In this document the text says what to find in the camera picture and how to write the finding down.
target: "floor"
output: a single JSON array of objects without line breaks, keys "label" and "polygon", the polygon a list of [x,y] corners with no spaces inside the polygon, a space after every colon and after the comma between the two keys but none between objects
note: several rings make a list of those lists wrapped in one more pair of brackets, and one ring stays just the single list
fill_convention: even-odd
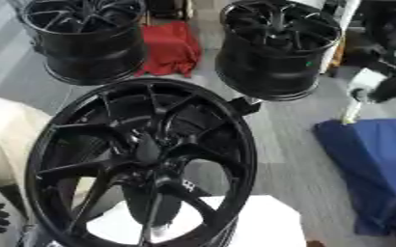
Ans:
[{"label": "floor", "polygon": [[[35,54],[29,39],[13,19],[14,13],[0,1],[0,97],[21,101],[55,114],[92,87],[73,87],[49,77],[43,58]],[[213,70],[216,50],[206,50],[192,78],[226,99],[237,95]],[[321,78],[318,90],[292,102],[265,102],[259,113],[247,117],[259,151],[259,173],[254,194],[269,194],[298,210],[309,239],[327,247],[392,247],[392,237],[353,234],[354,213],[346,186],[335,166],[311,134],[315,123],[340,116],[348,100],[345,93],[351,70],[341,78]],[[396,100],[385,106],[368,106],[363,118],[396,117]],[[214,175],[199,175],[217,190]]]}]

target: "navy blue fabric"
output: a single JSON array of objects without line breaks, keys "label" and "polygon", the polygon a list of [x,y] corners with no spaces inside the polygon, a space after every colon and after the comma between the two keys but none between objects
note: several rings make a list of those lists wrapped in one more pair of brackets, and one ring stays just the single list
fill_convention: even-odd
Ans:
[{"label": "navy blue fabric", "polygon": [[358,216],[354,231],[396,230],[396,119],[348,125],[330,120],[317,123],[314,133],[347,183]]}]

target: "black wheel rim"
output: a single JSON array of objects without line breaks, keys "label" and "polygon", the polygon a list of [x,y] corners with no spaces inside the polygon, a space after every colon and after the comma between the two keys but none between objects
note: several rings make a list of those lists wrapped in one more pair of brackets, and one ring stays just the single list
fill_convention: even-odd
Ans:
[{"label": "black wheel rim", "polygon": [[24,19],[42,32],[92,34],[128,27],[143,12],[140,0],[36,0]]},{"label": "black wheel rim", "polygon": [[272,54],[317,53],[341,35],[330,15],[294,2],[239,1],[222,10],[220,18],[226,32]]},{"label": "black wheel rim", "polygon": [[[118,108],[124,106],[119,102],[125,100],[146,104],[151,117],[140,120],[140,124],[132,124],[122,115],[124,108]],[[213,119],[198,132],[177,132],[175,126],[183,121],[182,112],[191,108],[209,114]],[[228,152],[213,148],[215,140],[221,138],[220,133],[223,136],[229,133],[230,138],[234,138],[223,139],[223,142],[228,140],[234,143],[234,148]],[[110,153],[109,158],[97,161],[93,160],[93,156],[87,156],[86,160],[69,160],[65,165],[65,160],[59,156],[66,157],[67,154],[58,155],[62,153],[62,145],[65,145],[63,141],[71,142],[76,136],[82,135],[97,138],[100,149]],[[141,140],[142,136],[150,136],[152,145],[158,146],[157,157],[143,160],[137,154],[141,145],[136,144],[136,139]],[[84,150],[95,150],[95,145],[85,143],[88,146]],[[183,168],[197,158],[218,163],[230,179],[230,189],[217,210],[191,197],[179,185]],[[249,128],[224,99],[201,87],[180,81],[133,79],[92,91],[52,119],[31,152],[26,171],[26,189],[30,205],[41,224],[56,240],[68,247],[205,246],[234,225],[233,221],[251,192],[255,173],[256,151]],[[58,181],[83,176],[94,177],[96,181],[84,200],[84,206],[71,216],[71,209],[66,206],[68,203],[62,200],[64,195]],[[138,245],[118,244],[98,238],[86,232],[82,226],[88,210],[112,184],[144,186],[154,195],[150,197],[152,202],[159,201],[161,195],[174,196],[197,209],[203,217],[203,223],[178,238],[151,243],[149,228],[155,219],[157,203],[150,203]]]}]

